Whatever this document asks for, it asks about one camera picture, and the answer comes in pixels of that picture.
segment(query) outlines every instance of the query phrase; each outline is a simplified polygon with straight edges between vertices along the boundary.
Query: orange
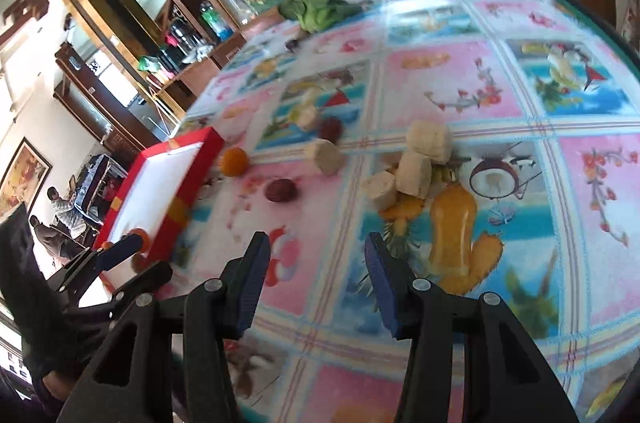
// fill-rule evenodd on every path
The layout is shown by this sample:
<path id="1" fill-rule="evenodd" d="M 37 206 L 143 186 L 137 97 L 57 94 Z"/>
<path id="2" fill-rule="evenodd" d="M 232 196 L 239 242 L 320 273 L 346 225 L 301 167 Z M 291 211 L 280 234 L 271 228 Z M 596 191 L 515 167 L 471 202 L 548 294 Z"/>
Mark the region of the orange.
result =
<path id="1" fill-rule="evenodd" d="M 140 237 L 142 237 L 142 248 L 139 250 L 140 253 L 146 253 L 147 251 L 149 251 L 149 248 L 151 247 L 151 238 L 149 237 L 149 234 L 146 233 L 145 230 L 143 230 L 142 228 L 134 228 L 129 230 L 129 233 L 127 233 L 127 235 L 139 235 Z"/>
<path id="2" fill-rule="evenodd" d="M 148 267 L 149 263 L 142 253 L 136 253 L 131 257 L 131 268 L 135 273 L 142 273 Z"/>
<path id="3" fill-rule="evenodd" d="M 249 157 L 241 148 L 233 147 L 220 156 L 218 167 L 223 175 L 229 178 L 236 178 L 244 174 L 249 168 Z"/>

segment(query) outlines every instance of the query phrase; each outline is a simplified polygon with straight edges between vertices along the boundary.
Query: framed painting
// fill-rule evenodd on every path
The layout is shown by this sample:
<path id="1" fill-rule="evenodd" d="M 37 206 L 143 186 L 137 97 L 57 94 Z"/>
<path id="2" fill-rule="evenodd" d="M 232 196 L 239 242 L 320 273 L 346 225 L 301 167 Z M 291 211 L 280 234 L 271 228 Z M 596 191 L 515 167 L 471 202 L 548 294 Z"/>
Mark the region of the framed painting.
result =
<path id="1" fill-rule="evenodd" d="M 31 212 L 50 170 L 49 162 L 26 138 L 22 138 L 0 181 L 0 215 L 22 201 L 27 212 Z"/>

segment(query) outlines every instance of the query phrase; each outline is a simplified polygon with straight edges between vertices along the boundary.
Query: hand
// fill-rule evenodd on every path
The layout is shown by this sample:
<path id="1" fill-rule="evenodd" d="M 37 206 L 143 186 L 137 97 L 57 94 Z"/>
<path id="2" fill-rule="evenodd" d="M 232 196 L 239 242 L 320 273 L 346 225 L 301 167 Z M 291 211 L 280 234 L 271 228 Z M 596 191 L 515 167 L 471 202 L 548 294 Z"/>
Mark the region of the hand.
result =
<path id="1" fill-rule="evenodd" d="M 42 379 L 42 382 L 51 395 L 60 401 L 66 401 L 76 386 L 74 379 L 69 379 L 56 371 L 51 371 L 47 374 L 47 376 Z"/>

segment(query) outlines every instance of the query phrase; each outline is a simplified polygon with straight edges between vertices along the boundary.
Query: floral tablecloth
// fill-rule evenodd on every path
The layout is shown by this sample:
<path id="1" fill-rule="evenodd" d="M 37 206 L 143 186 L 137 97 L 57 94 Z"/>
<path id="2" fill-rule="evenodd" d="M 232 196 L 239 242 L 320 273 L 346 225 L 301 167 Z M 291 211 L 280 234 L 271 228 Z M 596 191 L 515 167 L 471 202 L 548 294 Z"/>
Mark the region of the floral tablecloth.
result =
<path id="1" fill-rule="evenodd" d="M 408 342 L 391 339 L 370 294 L 363 241 L 380 231 L 448 291 L 500 294 L 580 419 L 596 419 L 640 341 L 636 70 L 561 0 L 350 1 L 366 11 L 296 54 L 284 47 L 292 22 L 254 38 L 180 128 L 213 125 L 253 165 L 225 180 L 212 168 L 174 252 L 174 293 L 216 276 L 254 231 L 271 239 L 254 325 L 227 352 L 244 417 L 393 420 Z M 312 88 L 322 115 L 344 126 L 348 163 L 331 178 L 304 160 L 314 134 L 292 121 Z M 415 119 L 449 125 L 454 159 L 434 170 L 427 200 L 376 212 L 360 184 L 397 164 Z M 294 180 L 300 198 L 267 201 L 276 177 Z M 438 202 L 453 193 L 454 206 Z M 452 225 L 432 221 L 433 208 Z M 434 233 L 469 212 L 468 275 L 434 276 Z M 454 358 L 452 422 L 463 395 L 460 350 Z"/>

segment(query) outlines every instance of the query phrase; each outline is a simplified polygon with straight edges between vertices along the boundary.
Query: screw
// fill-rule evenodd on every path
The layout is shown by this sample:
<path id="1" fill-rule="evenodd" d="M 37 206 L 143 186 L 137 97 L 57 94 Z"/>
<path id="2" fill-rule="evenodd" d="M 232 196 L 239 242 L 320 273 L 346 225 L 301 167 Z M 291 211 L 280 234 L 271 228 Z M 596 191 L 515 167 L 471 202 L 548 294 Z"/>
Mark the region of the screw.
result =
<path id="1" fill-rule="evenodd" d="M 149 293 L 143 293 L 136 298 L 136 305 L 140 308 L 146 307 L 153 301 L 153 297 Z"/>
<path id="2" fill-rule="evenodd" d="M 219 278 L 212 278 L 204 282 L 204 289 L 210 293 L 218 291 L 220 288 L 222 288 L 222 280 Z"/>
<path id="3" fill-rule="evenodd" d="M 488 292 L 482 295 L 482 300 L 484 300 L 490 306 L 497 306 L 500 303 L 500 297 L 492 292 Z"/>
<path id="4" fill-rule="evenodd" d="M 431 282 L 426 278 L 417 278 L 412 285 L 414 289 L 418 291 L 429 291 L 431 289 Z"/>

